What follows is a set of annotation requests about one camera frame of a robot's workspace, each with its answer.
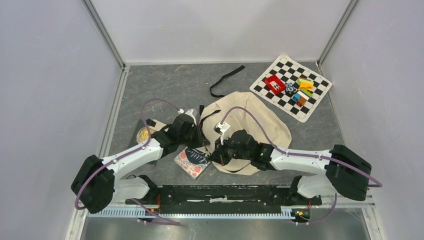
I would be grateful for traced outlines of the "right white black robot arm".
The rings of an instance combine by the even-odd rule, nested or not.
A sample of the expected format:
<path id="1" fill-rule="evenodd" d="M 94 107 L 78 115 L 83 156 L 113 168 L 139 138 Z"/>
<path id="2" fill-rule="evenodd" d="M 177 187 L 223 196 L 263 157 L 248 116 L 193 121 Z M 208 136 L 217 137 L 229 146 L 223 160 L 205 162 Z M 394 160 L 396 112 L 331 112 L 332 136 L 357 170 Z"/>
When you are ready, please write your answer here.
<path id="1" fill-rule="evenodd" d="M 333 194 L 364 201 L 372 171 L 370 163 L 341 144 L 322 151 L 276 148 L 256 141 L 246 130 L 238 130 L 226 139 L 217 139 L 209 160 L 222 166 L 232 160 L 247 160 L 261 171 L 309 173 L 308 176 L 295 177 L 290 185 L 288 196 L 295 204 Z"/>

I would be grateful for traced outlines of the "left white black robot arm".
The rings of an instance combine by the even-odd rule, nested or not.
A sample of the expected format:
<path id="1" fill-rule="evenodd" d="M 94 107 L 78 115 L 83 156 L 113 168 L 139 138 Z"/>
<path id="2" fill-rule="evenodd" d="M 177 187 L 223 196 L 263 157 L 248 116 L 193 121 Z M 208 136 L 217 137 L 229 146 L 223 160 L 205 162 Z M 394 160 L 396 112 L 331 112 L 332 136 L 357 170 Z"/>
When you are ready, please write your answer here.
<path id="1" fill-rule="evenodd" d="M 196 142 L 197 136 L 196 111 L 181 110 L 167 129 L 154 132 L 143 144 L 104 158 L 87 157 L 70 186 L 76 195 L 75 208 L 96 214 L 111 203 L 127 199 L 153 203 L 157 190 L 147 180 L 142 177 L 125 179 L 124 176 L 176 152 L 181 145 Z"/>

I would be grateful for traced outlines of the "floral cover book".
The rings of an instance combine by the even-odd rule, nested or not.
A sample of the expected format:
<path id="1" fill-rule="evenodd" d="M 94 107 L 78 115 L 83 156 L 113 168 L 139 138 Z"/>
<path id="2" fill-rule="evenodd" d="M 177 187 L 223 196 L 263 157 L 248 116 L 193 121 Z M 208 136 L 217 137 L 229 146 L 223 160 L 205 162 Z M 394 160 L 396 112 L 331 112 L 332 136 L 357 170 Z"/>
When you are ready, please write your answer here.
<path id="1" fill-rule="evenodd" d="M 210 164 L 206 153 L 189 147 L 185 147 L 174 158 L 174 162 L 193 179 L 196 179 Z"/>

